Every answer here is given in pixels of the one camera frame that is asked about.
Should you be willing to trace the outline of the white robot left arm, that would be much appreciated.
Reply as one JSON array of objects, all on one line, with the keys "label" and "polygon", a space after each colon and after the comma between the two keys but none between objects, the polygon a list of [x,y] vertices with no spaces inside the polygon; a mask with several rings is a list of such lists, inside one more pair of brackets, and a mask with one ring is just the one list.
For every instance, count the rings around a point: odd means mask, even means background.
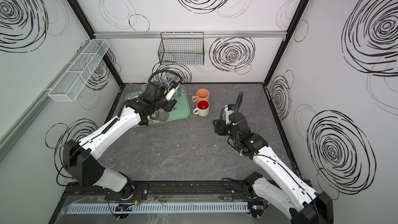
[{"label": "white robot left arm", "polygon": [[83,187],[98,186],[117,193],[121,200],[133,196],[133,181],[121,172],[102,166],[99,158],[121,135],[135,125],[148,125],[156,111],[173,110],[173,99],[179,82],[164,84],[149,82],[139,96],[126,100],[118,114],[98,130],[78,141],[70,140],[64,146],[63,168]]}]

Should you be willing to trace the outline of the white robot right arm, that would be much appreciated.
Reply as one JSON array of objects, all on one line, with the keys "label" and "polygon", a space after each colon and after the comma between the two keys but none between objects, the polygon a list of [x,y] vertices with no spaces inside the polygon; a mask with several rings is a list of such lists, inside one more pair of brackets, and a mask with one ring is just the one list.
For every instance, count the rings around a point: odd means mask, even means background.
[{"label": "white robot right arm", "polygon": [[212,122],[215,133],[227,136],[232,147],[242,156],[250,158],[275,182],[264,177],[249,182],[255,195],[268,201],[293,224],[334,223],[333,201],[325,193],[318,193],[305,183],[275,154],[268,142],[252,132],[241,112],[228,111],[226,119]]}]

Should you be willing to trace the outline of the white mug red inside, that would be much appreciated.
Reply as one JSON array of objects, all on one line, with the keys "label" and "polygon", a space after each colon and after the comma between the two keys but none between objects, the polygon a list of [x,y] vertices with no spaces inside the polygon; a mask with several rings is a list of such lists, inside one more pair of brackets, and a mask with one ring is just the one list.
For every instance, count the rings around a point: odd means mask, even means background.
[{"label": "white mug red inside", "polygon": [[195,115],[206,117],[209,114],[210,103],[207,100],[200,100],[197,102],[197,107],[193,110]]}]

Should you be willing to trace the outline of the peach mug grey base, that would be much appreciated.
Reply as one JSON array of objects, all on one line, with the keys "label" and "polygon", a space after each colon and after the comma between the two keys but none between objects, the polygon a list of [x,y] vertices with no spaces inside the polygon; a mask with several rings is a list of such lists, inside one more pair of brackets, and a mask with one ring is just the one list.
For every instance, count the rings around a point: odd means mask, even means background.
[{"label": "peach mug grey base", "polygon": [[198,102],[198,101],[209,101],[210,97],[210,92],[207,89],[200,89],[196,92],[196,95],[192,97],[193,102]]}]

